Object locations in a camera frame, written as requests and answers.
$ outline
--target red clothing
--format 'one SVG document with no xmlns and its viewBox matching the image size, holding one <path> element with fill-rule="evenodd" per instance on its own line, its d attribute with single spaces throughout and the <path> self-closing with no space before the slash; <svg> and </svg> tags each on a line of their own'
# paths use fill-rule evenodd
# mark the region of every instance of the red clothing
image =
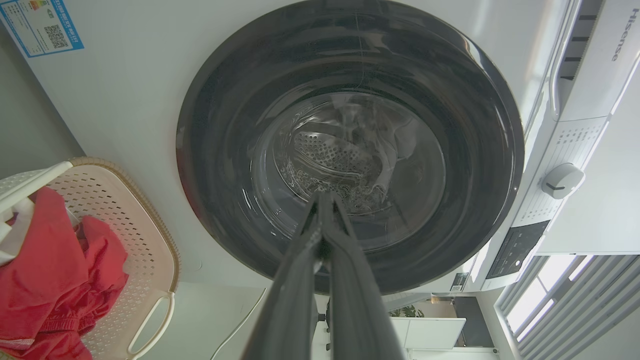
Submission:
<svg viewBox="0 0 640 360">
<path fill-rule="evenodd" d="M 80 336 L 124 288 L 126 258 L 107 224 L 85 216 L 76 234 L 62 196 L 40 189 L 20 253 L 0 266 L 0 350 L 21 359 L 91 359 Z"/>
</svg>

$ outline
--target energy label sticker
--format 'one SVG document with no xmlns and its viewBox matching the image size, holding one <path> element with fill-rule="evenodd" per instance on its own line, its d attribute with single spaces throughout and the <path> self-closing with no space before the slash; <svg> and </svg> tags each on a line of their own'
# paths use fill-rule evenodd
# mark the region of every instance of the energy label sticker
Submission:
<svg viewBox="0 0 640 360">
<path fill-rule="evenodd" d="M 62 0 L 11 0 L 0 13 L 30 58 L 84 49 Z"/>
</svg>

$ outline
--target white cabinet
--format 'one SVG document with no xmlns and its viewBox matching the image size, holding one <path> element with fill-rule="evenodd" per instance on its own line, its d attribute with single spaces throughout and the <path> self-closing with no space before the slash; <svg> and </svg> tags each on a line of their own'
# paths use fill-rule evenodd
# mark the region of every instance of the white cabinet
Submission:
<svg viewBox="0 0 640 360">
<path fill-rule="evenodd" d="M 391 318 L 403 348 L 452 349 L 465 318 Z"/>
</svg>

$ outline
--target laundry basket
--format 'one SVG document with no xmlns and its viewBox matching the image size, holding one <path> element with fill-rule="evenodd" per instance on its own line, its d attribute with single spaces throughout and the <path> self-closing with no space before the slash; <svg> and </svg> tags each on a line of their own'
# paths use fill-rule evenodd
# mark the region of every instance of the laundry basket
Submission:
<svg viewBox="0 0 640 360">
<path fill-rule="evenodd" d="M 179 257 L 164 223 L 121 168 L 97 158 L 76 158 L 0 180 L 0 213 L 43 186 L 64 197 L 71 218 L 101 219 L 123 243 L 129 255 L 124 264 L 127 285 L 82 341 L 94 359 L 139 358 L 162 336 L 174 309 Z M 160 328 L 140 349 L 132 349 L 163 299 L 168 307 Z M 0 352 L 0 360 L 5 358 L 11 359 Z"/>
</svg>

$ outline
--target control knob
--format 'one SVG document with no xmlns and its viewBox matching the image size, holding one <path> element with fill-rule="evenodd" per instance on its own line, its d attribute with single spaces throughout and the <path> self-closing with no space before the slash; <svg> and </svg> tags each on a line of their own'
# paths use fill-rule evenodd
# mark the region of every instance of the control knob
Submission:
<svg viewBox="0 0 640 360">
<path fill-rule="evenodd" d="M 584 172 L 574 164 L 564 163 L 551 170 L 542 182 L 542 190 L 554 199 L 573 194 L 584 182 Z"/>
</svg>

